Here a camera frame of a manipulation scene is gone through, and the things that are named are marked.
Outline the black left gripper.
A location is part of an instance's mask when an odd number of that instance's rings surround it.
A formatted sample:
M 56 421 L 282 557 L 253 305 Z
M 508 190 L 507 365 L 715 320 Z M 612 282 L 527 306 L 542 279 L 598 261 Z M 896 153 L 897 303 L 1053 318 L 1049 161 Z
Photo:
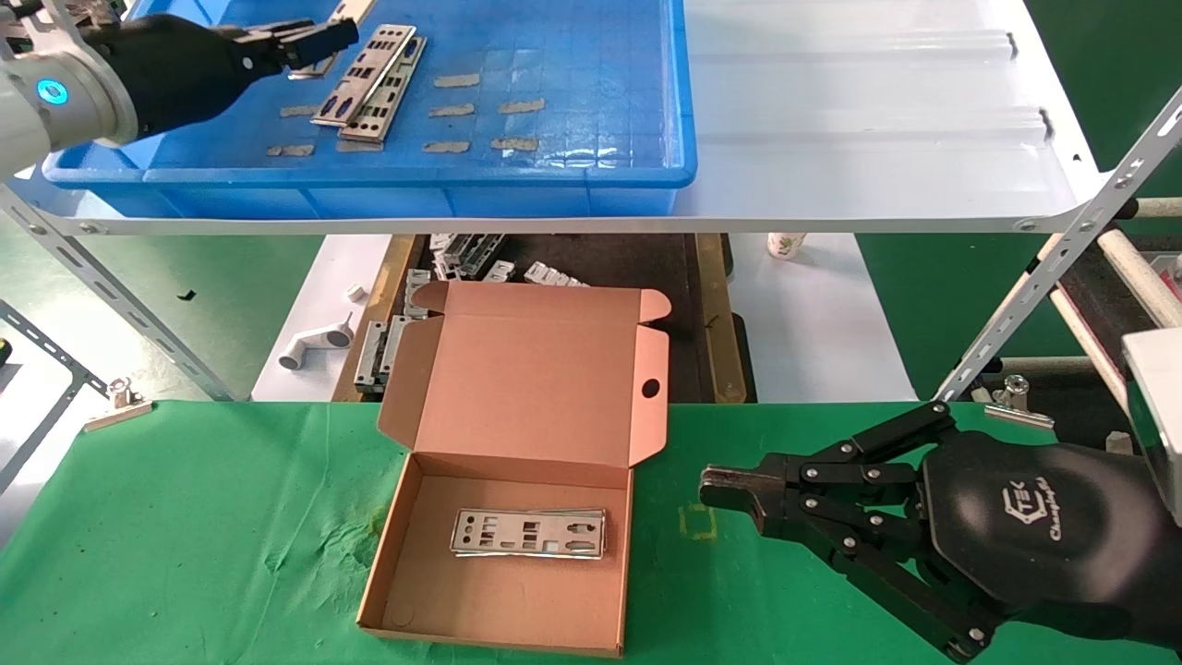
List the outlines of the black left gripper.
M 85 30 L 131 102 L 131 138 L 222 115 L 254 82 L 309 67 L 358 43 L 352 20 L 290 20 L 230 32 L 173 14 Z

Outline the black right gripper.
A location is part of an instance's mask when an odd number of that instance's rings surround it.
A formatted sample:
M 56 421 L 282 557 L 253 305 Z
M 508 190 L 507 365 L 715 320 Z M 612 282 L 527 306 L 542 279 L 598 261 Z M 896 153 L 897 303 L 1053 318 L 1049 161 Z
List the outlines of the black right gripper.
M 955 429 L 948 404 L 921 404 L 819 452 L 708 465 L 699 497 L 803 545 L 930 647 L 970 661 L 1000 619 L 904 567 L 918 558 L 916 523 L 842 504 L 904 502 L 921 480 L 900 458 Z M 1169 511 L 1144 459 L 962 432 L 926 454 L 922 476 L 935 550 L 1004 617 L 1086 639 L 1168 639 Z

